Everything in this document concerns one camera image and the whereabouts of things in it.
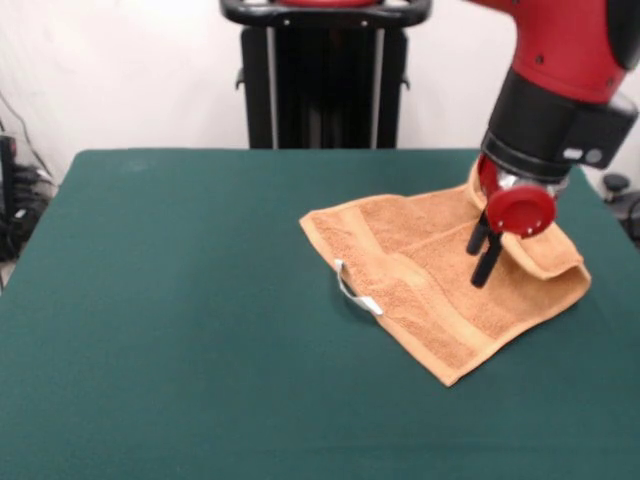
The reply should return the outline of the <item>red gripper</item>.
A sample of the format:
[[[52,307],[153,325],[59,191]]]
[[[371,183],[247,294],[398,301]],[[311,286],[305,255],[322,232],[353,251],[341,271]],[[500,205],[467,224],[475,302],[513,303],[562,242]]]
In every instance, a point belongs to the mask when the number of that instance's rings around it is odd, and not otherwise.
[[[474,287],[483,288],[502,252],[501,233],[538,235],[555,220],[557,207],[555,195],[545,185],[502,171],[485,154],[479,156],[476,172],[486,206],[471,233],[466,252],[478,255],[488,238],[489,246],[471,277]],[[489,228],[496,234],[489,236]]]

